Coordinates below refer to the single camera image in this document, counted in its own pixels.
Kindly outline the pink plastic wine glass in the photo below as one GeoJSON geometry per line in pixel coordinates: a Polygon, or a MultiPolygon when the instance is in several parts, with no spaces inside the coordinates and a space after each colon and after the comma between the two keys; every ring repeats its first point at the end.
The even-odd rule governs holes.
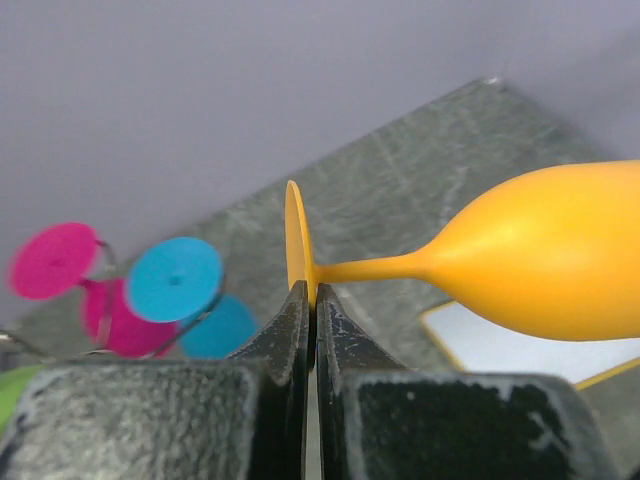
{"type": "Polygon", "coordinates": [[[176,326],[155,326],[133,313],[113,248],[86,223],[57,223],[32,236],[14,253],[7,283],[17,296],[38,301],[82,289],[80,319],[97,353],[153,358],[174,346],[176,326]]]}

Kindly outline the green plastic wine glass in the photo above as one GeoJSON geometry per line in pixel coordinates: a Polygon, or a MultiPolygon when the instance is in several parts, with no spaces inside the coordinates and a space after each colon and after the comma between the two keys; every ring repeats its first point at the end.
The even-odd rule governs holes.
{"type": "Polygon", "coordinates": [[[44,367],[43,364],[15,368],[1,374],[0,387],[0,433],[3,434],[14,408],[27,384],[44,367]]]}

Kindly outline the blue plastic wine glass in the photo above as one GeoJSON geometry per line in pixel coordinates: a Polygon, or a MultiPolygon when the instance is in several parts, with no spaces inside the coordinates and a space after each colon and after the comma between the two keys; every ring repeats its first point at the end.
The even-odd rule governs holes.
{"type": "Polygon", "coordinates": [[[131,310],[155,326],[178,328],[189,358],[222,359],[260,325],[248,306],[224,291],[225,268],[214,246],[195,237],[160,242],[132,265],[125,281],[131,310]]]}

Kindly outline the orange plastic wine glass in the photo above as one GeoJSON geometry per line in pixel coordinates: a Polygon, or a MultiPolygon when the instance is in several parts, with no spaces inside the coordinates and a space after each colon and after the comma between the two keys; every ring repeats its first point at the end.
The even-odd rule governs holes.
{"type": "Polygon", "coordinates": [[[289,182],[290,283],[417,279],[484,319],[563,341],[639,334],[639,164],[565,164],[511,178],[464,207],[425,246],[399,256],[320,265],[301,191],[289,182]]]}

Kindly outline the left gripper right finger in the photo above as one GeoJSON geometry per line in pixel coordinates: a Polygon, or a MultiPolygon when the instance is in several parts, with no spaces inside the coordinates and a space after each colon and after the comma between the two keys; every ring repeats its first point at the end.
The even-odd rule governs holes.
{"type": "Polygon", "coordinates": [[[412,370],[317,294],[327,479],[614,479],[591,411],[547,375],[412,370]]]}

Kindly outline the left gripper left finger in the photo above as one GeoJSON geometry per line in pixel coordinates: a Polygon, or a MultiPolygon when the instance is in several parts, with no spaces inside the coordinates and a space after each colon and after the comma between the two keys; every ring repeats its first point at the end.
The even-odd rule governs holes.
{"type": "Polygon", "coordinates": [[[5,479],[301,479],[307,288],[224,360],[42,367],[1,437],[5,479]]]}

